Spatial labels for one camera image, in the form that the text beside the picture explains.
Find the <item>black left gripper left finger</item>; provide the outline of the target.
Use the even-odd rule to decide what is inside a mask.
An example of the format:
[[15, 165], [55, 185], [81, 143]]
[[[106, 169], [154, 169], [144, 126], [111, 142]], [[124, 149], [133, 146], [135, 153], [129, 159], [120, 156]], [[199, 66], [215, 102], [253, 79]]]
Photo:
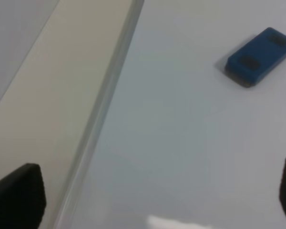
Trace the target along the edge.
[[38, 164], [24, 164], [0, 180], [0, 229], [37, 229], [46, 205]]

